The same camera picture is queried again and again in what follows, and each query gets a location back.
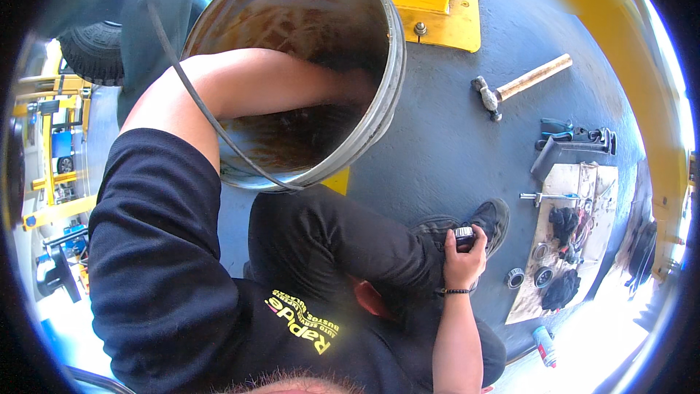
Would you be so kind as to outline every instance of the blue floor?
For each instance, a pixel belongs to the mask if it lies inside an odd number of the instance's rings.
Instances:
[[[476,53],[409,43],[407,74],[396,115],[386,135],[351,168],[348,196],[410,225],[433,213],[467,217],[489,197],[511,209],[509,234],[489,261],[472,301],[507,345],[509,356],[530,346],[542,320],[504,326],[515,293],[503,285],[506,273],[524,267],[536,226],[531,201],[538,192],[529,172],[537,157],[539,118],[572,119],[574,125],[617,131],[617,156],[596,158],[619,168],[615,227],[602,262],[607,268],[625,231],[634,194],[635,165],[643,159],[641,136],[621,86],[583,25],[540,0],[479,0],[482,48]],[[489,120],[470,80],[481,74],[493,87],[569,53],[573,66],[503,103],[503,121]],[[116,136],[116,93],[96,92],[90,129]],[[111,140],[88,134],[89,189],[97,192]],[[575,157],[562,163],[577,163]],[[221,264],[242,275],[254,194],[223,186],[219,213]],[[556,332],[571,311],[548,318]]]

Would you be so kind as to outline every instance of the mechanic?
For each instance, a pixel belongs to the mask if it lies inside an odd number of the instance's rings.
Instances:
[[[182,66],[219,119],[362,106],[375,91],[360,70],[265,49]],[[259,194],[254,280],[232,279],[218,261],[218,171],[218,137],[171,67],[112,145],[90,216],[93,328],[119,380],[138,393],[455,394],[503,373],[505,347],[470,295],[435,293],[475,285],[505,237],[501,200],[479,206],[477,239],[458,252],[454,218],[409,230],[323,186]],[[351,276],[372,283],[390,316],[363,309]]]

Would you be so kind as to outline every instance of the black pants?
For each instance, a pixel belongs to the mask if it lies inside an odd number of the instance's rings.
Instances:
[[[259,194],[250,211],[248,244],[248,274],[299,297],[355,307],[348,274],[370,281],[386,305],[402,315],[396,330],[411,344],[407,350],[419,356],[416,365],[430,371],[441,311],[433,291],[444,261],[432,241],[316,186],[294,194]],[[477,328],[488,386],[503,373],[505,346],[479,319]]]

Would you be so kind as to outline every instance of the bucket handle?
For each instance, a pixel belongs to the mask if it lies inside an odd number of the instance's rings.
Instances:
[[[182,81],[182,83],[185,85],[187,92],[190,94],[190,96],[192,96],[192,99],[195,101],[195,104],[197,104],[197,107],[202,111],[202,114],[205,116],[206,120],[208,120],[212,127],[214,127],[216,133],[223,139],[224,142],[226,142],[226,144],[229,145],[233,152],[238,154],[240,158],[242,158],[246,163],[248,163],[248,165],[251,168],[253,168],[254,171],[259,173],[262,177],[275,183],[280,188],[285,188],[289,190],[303,190],[304,188],[294,186],[286,182],[282,182],[279,179],[276,179],[275,177],[270,175],[263,168],[259,167],[256,164],[256,162],[249,159],[248,156],[245,155],[235,143],[233,143],[231,137],[228,134],[226,134],[226,131],[224,131],[223,127],[216,121],[216,118],[208,110],[205,103],[202,101],[202,98],[199,97],[199,94],[197,94],[195,87],[192,85],[191,81],[185,74],[185,71],[182,70],[182,66],[180,66],[180,60],[175,54],[175,49],[173,49],[172,45],[170,44],[170,40],[165,34],[165,30],[163,29],[163,23],[160,20],[160,17],[158,16],[158,11],[155,9],[155,5],[153,4],[153,2],[147,1],[146,6],[148,7],[148,15],[151,17],[151,21],[153,22],[153,29],[155,29],[155,34],[158,36],[158,40],[160,41],[160,45],[163,47],[163,51],[165,51],[165,56],[168,57],[170,64],[173,66],[178,76],[180,77],[180,81]]]

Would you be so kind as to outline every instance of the metal bucket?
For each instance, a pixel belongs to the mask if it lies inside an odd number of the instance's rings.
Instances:
[[[363,67],[378,84],[366,111],[321,105],[223,122],[246,155],[278,179],[301,187],[323,181],[389,127],[406,65],[403,26],[391,0],[212,0],[192,28],[182,59],[245,47],[284,51],[336,70]],[[221,139],[220,149],[224,183],[283,190]]]

